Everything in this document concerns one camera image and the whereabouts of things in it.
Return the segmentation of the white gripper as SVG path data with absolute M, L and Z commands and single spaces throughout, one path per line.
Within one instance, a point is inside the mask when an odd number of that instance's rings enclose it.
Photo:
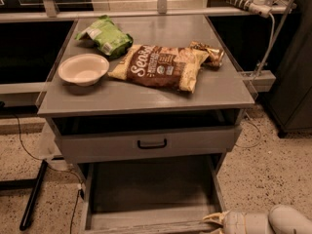
M 208 214 L 203 221 L 223 225 L 224 234 L 271 234 L 267 214 L 222 212 Z

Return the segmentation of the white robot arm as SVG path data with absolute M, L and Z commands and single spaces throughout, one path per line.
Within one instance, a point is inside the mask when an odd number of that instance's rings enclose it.
M 218 225 L 210 234 L 312 234 L 312 221 L 287 205 L 276 205 L 268 213 L 213 213 L 203 221 Z

